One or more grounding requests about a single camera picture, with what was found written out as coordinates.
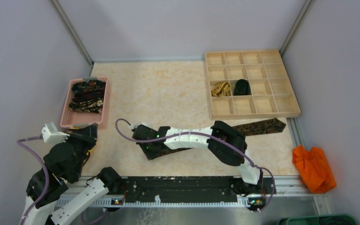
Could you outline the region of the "dark brown patterned tie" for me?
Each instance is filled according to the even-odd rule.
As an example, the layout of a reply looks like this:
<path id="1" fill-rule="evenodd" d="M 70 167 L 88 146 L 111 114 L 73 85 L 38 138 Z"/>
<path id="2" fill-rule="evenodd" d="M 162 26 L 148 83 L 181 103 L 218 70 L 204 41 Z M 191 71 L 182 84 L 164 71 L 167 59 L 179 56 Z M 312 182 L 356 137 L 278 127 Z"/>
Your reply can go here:
<path id="1" fill-rule="evenodd" d="M 286 127 L 286 124 L 277 118 L 274 118 L 232 127 L 240 131 L 246 138 L 247 136 L 253 135 L 281 133 Z"/>

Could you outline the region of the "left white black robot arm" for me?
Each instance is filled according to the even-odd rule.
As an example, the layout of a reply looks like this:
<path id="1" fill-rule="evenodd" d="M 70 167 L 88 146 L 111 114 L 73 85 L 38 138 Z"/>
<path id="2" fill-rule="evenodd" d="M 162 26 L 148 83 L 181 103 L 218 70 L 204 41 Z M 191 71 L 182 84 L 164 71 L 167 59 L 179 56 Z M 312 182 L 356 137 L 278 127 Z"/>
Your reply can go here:
<path id="1" fill-rule="evenodd" d="M 104 167 L 83 191 L 55 209 L 68 184 L 79 181 L 97 139 L 97 123 L 61 132 L 51 122 L 41 134 L 17 140 L 41 165 L 27 185 L 21 225 L 69 225 L 100 197 L 122 190 L 121 176 L 112 167 Z"/>

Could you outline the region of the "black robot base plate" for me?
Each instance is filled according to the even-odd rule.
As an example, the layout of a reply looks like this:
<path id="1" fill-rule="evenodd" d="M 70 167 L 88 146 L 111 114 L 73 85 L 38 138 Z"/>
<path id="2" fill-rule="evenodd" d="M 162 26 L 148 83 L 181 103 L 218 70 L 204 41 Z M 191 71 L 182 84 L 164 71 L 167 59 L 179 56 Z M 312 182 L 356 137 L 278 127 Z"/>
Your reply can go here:
<path id="1" fill-rule="evenodd" d="M 122 177 L 110 195 L 124 195 L 126 203 L 234 203 L 238 196 L 268 197 L 275 193 L 271 178 L 259 184 L 245 183 L 233 176 Z"/>

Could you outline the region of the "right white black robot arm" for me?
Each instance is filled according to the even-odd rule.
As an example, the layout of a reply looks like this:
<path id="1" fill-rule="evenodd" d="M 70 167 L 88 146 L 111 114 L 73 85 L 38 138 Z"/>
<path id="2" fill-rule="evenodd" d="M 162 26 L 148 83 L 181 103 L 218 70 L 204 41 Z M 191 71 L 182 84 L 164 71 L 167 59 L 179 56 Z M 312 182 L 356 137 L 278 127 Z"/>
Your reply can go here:
<path id="1" fill-rule="evenodd" d="M 238 169 L 250 193 L 258 193 L 264 186 L 261 170 L 249 157 L 245 136 L 223 121 L 199 129 L 163 126 L 158 130 L 139 123 L 131 131 L 132 139 L 138 141 L 148 160 L 190 149 L 208 149 L 220 162 Z"/>

